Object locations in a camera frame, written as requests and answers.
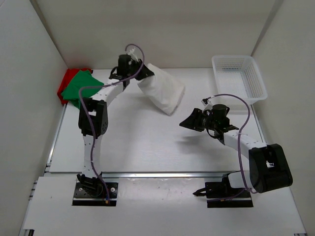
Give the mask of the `white t-shirt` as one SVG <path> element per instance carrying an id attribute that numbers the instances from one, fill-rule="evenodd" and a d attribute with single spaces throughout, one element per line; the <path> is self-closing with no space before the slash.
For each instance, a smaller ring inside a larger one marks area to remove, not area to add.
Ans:
<path id="1" fill-rule="evenodd" d="M 185 84 L 151 63 L 147 68 L 153 75 L 141 80 L 138 87 L 157 108 L 172 115 L 182 101 Z"/>

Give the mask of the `red t-shirt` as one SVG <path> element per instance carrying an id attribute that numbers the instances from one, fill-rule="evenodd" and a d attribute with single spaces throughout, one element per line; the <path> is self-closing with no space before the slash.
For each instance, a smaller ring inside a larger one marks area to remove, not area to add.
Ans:
<path id="1" fill-rule="evenodd" d="M 63 76 L 63 79 L 61 81 L 61 84 L 59 86 L 59 89 L 57 91 L 57 96 L 61 102 L 62 105 L 65 105 L 68 103 L 67 100 L 63 99 L 62 92 L 66 89 L 70 81 L 73 79 L 73 77 L 79 72 L 79 71 L 87 71 L 89 74 L 93 74 L 93 70 L 90 68 L 71 68 L 67 69 L 66 73 Z"/>

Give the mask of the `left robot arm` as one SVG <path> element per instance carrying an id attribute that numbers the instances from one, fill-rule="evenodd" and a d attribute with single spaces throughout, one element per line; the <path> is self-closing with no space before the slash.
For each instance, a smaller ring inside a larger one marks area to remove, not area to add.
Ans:
<path id="1" fill-rule="evenodd" d="M 131 79 L 141 81 L 153 75 L 143 60 L 120 55 L 108 84 L 86 86 L 79 90 L 78 126 L 84 141 L 84 164 L 77 179 L 91 196 L 101 195 L 106 188 L 99 165 L 101 140 L 108 128 L 108 106 L 127 88 Z"/>

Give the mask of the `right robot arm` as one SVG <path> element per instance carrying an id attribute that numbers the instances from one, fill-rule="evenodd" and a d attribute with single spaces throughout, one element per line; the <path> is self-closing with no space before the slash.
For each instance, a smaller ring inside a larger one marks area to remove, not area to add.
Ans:
<path id="1" fill-rule="evenodd" d="M 293 177 L 279 144 L 266 144 L 242 134 L 240 129 L 230 123 L 227 117 L 230 108 L 223 104 L 214 105 L 210 109 L 195 108 L 191 115 L 180 126 L 198 132 L 213 131 L 211 137 L 223 145 L 238 152 L 249 161 L 249 173 L 241 174 L 242 180 L 250 180 L 249 188 L 258 193 L 289 187 Z"/>

